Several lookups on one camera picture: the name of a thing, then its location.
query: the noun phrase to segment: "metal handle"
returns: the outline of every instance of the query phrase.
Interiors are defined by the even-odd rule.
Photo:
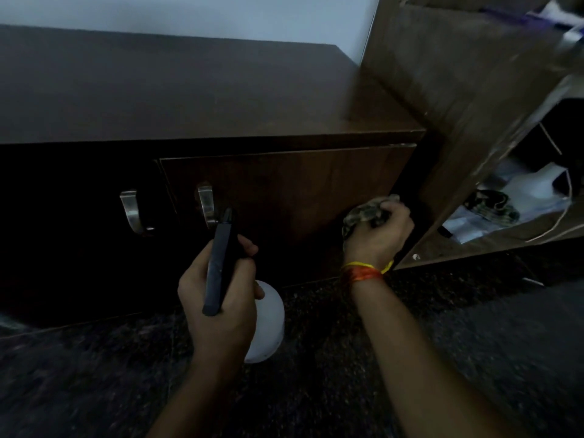
[[[138,210],[138,200],[136,199],[137,191],[135,189],[125,190],[120,193],[121,204],[124,206],[124,211],[126,212],[126,218],[130,227],[135,234],[144,235],[146,231],[154,230],[153,227],[147,227],[144,229],[142,221],[140,220],[140,211]]]
[[[197,200],[201,205],[203,217],[208,229],[212,229],[217,225],[217,216],[215,214],[215,203],[213,201],[213,186],[208,182],[200,183],[197,186],[199,199]]]

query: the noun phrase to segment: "wooden shelf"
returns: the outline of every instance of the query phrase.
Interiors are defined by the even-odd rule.
[[[578,197],[574,200],[572,207],[553,232],[539,240],[525,243],[525,240],[533,238],[534,236],[542,234],[547,229],[550,229],[559,216],[560,213],[542,215],[540,218],[533,221],[512,228],[502,229],[464,244],[459,244],[434,231],[432,234],[428,235],[415,250],[410,252],[412,255],[405,258],[396,269],[428,265],[441,261],[455,260],[468,256],[482,255],[484,253],[498,252],[500,250],[517,249],[546,243],[555,235],[579,224],[584,224],[584,197]],[[553,241],[576,238],[578,236],[584,236],[584,228],[576,229],[560,238],[555,238]],[[414,260],[414,254],[419,255],[420,259],[417,261]]]

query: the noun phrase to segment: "cabinet top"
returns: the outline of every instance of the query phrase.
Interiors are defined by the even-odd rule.
[[[0,26],[0,144],[423,128],[336,46]]]

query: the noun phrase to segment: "white wall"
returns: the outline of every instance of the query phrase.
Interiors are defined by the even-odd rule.
[[[0,23],[336,44],[359,63],[378,0],[0,0]]]

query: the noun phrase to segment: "hand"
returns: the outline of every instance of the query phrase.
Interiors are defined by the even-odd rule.
[[[368,221],[355,226],[346,241],[345,264],[360,261],[382,270],[403,247],[413,230],[409,209],[401,203],[386,201],[383,210],[391,212],[390,219],[382,226],[371,228]]]
[[[238,235],[238,239],[247,255],[253,256],[258,252],[258,247],[244,236]],[[255,281],[256,269],[252,258],[239,259],[221,312],[216,316],[203,315],[212,245],[213,240],[180,278],[178,294],[194,343],[193,363],[214,368],[222,377],[232,378],[243,364],[255,332],[255,298],[260,300],[264,293]]]

